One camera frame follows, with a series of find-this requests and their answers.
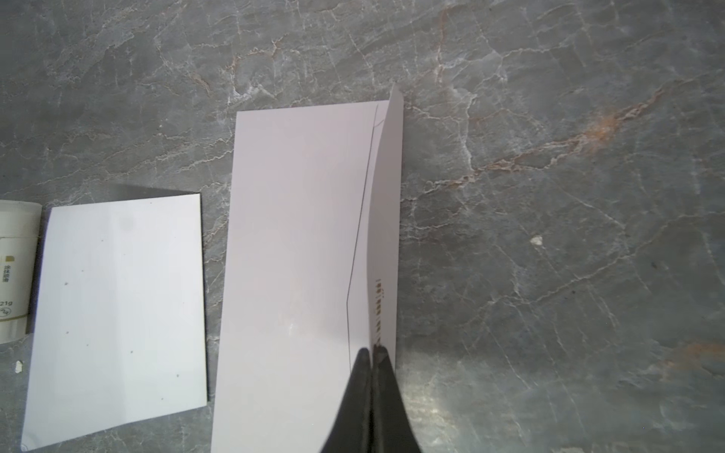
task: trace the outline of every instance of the marble surface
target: marble surface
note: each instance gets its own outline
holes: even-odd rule
[[[212,402],[39,451],[209,451],[234,113],[393,81],[397,374],[423,450],[725,451],[722,1],[0,12],[0,198],[203,203]],[[31,344],[0,346],[0,452],[18,451]]]

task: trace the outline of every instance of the white tube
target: white tube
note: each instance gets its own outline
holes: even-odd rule
[[[42,206],[0,200],[0,344],[25,336]]]

